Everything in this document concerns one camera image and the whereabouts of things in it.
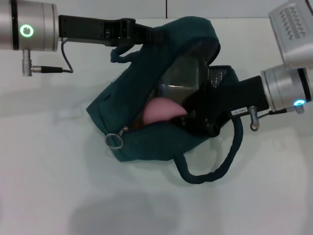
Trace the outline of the pink toy peach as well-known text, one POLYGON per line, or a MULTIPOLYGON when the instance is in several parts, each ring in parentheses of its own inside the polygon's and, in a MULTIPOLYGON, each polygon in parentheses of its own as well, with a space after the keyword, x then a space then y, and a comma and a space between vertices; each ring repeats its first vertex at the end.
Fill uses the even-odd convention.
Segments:
POLYGON ((151 99, 143 110, 143 124, 148 125, 159 121, 169 121, 172 118, 186 115, 187 111, 176 102, 157 97, 151 99))

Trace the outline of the clear plastic container blue seal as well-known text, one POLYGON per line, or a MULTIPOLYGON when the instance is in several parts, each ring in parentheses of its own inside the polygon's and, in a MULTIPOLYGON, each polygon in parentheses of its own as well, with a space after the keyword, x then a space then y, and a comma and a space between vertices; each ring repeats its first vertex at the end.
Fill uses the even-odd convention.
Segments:
POLYGON ((158 83, 157 97, 168 98, 179 105, 208 79, 210 46, 199 42, 180 55, 158 83))

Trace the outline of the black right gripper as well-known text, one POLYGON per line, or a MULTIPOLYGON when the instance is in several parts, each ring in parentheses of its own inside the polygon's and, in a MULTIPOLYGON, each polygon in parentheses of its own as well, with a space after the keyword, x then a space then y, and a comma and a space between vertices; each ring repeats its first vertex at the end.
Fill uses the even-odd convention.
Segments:
POLYGON ((187 113, 191 113, 202 104, 202 123, 191 115, 177 116, 170 122, 192 135, 209 135, 216 137, 222 126, 230 119, 250 115, 252 131, 260 127, 257 113, 269 109, 264 86, 260 76, 219 85, 214 88, 209 82, 200 87, 182 102, 187 113))

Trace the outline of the dark teal fabric lunch bag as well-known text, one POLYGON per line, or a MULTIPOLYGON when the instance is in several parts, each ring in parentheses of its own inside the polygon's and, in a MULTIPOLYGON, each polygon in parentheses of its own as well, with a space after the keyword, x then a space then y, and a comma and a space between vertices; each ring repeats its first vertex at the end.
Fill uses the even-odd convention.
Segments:
POLYGON ((224 162, 214 172, 198 176, 189 172, 184 154, 206 141, 207 136, 192 135, 168 121, 131 127, 158 81, 179 56, 203 43, 208 46, 207 63, 211 64, 221 49, 211 21, 205 18, 183 17, 155 27, 154 31, 164 33, 161 44, 144 44, 136 52, 130 52, 130 46, 111 51, 113 63, 130 65, 87 107, 87 112, 119 161, 173 160, 188 183, 218 180, 228 172, 242 143, 244 131, 239 117, 232 119, 234 137, 224 162))

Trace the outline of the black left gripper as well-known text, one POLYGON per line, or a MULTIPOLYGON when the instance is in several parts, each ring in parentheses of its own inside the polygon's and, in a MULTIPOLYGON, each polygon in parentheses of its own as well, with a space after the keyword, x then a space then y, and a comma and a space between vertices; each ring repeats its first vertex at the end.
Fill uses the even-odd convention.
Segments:
POLYGON ((129 18, 104 20, 60 15, 58 20, 59 37, 68 42, 117 47, 161 44, 164 41, 162 30, 135 23, 129 18))

